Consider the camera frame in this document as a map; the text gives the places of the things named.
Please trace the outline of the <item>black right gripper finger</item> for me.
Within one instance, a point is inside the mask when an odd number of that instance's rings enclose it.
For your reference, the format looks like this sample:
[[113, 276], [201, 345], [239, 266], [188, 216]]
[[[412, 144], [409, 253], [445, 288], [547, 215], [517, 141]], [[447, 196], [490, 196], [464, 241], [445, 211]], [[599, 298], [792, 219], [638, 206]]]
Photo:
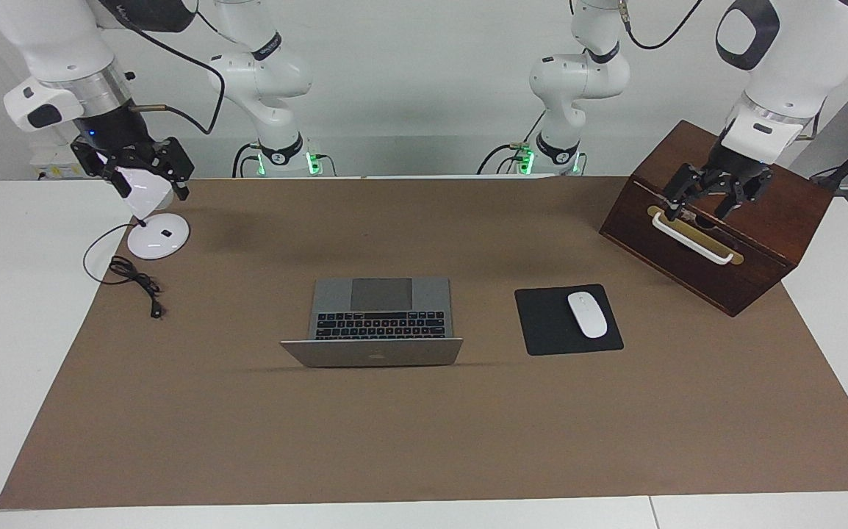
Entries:
[[168, 137], [156, 143], [156, 172], [168, 181], [180, 201], [189, 197], [187, 183], [193, 170], [195, 165], [175, 137]]
[[128, 198], [132, 193], [132, 187], [125, 176], [118, 169], [118, 161], [115, 155], [102, 158], [101, 154], [88, 143], [72, 143], [71, 151], [77, 158], [82, 170], [88, 176], [98, 177], [107, 181], [115, 188], [121, 198]]

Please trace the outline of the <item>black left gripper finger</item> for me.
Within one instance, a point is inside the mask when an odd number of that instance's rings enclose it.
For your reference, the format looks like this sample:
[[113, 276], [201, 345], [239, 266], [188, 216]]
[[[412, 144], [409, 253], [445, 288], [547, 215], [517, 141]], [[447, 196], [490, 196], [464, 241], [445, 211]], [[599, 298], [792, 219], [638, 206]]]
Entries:
[[663, 189], [666, 200], [664, 217], [669, 223], [677, 220], [687, 204], [708, 194], [711, 171], [695, 165], [681, 165]]
[[715, 190], [721, 191], [723, 199], [715, 208], [715, 217], [726, 220], [733, 210], [744, 202], [757, 202], [772, 183], [771, 176], [723, 176]]

